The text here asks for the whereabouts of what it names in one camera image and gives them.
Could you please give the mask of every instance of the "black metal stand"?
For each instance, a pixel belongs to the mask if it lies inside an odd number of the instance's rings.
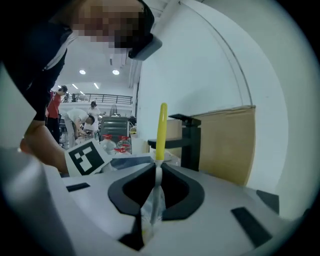
[[[183,114],[170,115],[170,118],[182,121],[182,138],[168,139],[165,141],[166,149],[182,148],[181,167],[199,171],[200,146],[201,146],[201,121]],[[155,149],[156,139],[149,139],[148,144]]]

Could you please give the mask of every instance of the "person in red shirt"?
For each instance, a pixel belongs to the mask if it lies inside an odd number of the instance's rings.
[[[61,96],[65,95],[68,88],[63,85],[57,91],[50,92],[50,102],[47,107],[47,121],[46,127],[52,134],[55,141],[59,144],[60,140],[60,130],[59,130],[59,105],[61,103]]]

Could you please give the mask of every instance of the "person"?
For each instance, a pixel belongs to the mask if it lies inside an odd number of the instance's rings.
[[[95,122],[93,124],[84,124],[84,131],[90,131],[90,134],[93,135],[94,132],[98,130],[98,115],[100,115],[100,109],[97,108],[97,104],[95,101],[91,102],[91,107],[89,107],[87,113],[92,115],[95,119]]]
[[[76,138],[79,133],[82,135],[87,134],[81,129],[81,124],[92,125],[94,122],[95,118],[80,108],[73,108],[65,114],[64,123],[68,133],[69,149],[76,145]]]
[[[73,30],[94,41],[130,49],[150,35],[155,18],[142,0],[65,0],[40,5],[37,15],[21,12],[19,28],[5,31],[11,40],[3,42],[6,51],[1,57],[12,81],[36,111],[21,150],[68,173],[65,152],[45,126],[45,112],[50,89],[65,64],[67,46],[75,39]]]
[[[50,102],[47,107],[46,127],[52,134],[55,141],[59,144],[60,130],[59,130],[59,105],[61,103],[61,96],[65,95],[68,88],[62,85],[57,91],[50,92]]]

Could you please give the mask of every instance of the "person in white shirt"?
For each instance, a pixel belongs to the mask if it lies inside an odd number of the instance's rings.
[[[90,131],[91,135],[98,130],[98,115],[100,115],[100,109],[97,108],[97,104],[95,101],[91,102],[91,107],[89,107],[87,113],[94,117],[95,121],[93,124],[84,124],[84,131]]]
[[[87,114],[84,110],[79,108],[73,108],[68,111],[64,116],[64,123],[66,131],[68,132],[69,149],[76,145],[76,135],[86,133],[81,129],[81,124],[86,123],[92,125],[95,122],[95,118]]]

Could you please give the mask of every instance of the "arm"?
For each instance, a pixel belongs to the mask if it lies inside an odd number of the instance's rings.
[[[36,110],[36,116],[29,125],[21,145],[41,162],[56,167],[61,173],[68,173],[65,152],[58,145],[45,126],[45,111],[50,101],[50,89],[54,86],[65,63],[65,56],[49,70],[44,70],[32,82],[24,97]]]
[[[68,173],[64,150],[52,137],[44,121],[33,120],[29,125],[24,140],[41,162],[56,167],[61,173]]]

